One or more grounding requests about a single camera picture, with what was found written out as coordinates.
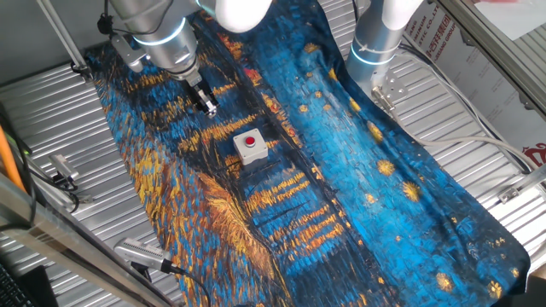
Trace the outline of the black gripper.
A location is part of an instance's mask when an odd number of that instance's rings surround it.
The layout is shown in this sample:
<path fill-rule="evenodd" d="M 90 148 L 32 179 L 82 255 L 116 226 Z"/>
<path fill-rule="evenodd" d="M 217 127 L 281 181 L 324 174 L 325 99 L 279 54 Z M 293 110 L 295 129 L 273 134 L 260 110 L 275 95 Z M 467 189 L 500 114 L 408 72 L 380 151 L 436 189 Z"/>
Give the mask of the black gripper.
<path fill-rule="evenodd" d="M 188 80 L 183 82 L 186 92 L 191 101 L 201 101 L 206 107 L 206 116 L 209 119 L 214 118 L 218 113 L 218 102 L 214 97 L 208 95 L 209 86 L 205 79 L 191 84 Z"/>

